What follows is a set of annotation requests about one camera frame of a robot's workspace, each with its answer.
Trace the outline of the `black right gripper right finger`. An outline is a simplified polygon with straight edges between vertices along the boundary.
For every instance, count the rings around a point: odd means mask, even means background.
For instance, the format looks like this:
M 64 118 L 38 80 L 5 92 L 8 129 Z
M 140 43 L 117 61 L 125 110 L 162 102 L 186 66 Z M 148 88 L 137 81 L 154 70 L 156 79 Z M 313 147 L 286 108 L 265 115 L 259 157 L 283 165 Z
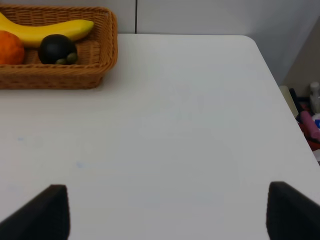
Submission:
M 269 185 L 266 228 L 271 240 L 318 240 L 320 205 L 283 181 Z

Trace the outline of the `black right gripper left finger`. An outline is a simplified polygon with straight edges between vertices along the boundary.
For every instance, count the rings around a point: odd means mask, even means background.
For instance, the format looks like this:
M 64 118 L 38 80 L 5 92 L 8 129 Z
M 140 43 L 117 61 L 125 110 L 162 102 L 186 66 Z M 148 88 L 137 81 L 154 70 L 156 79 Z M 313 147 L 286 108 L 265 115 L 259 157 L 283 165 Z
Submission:
M 71 218 L 68 190 L 53 184 L 0 222 L 2 240 L 67 240 Z

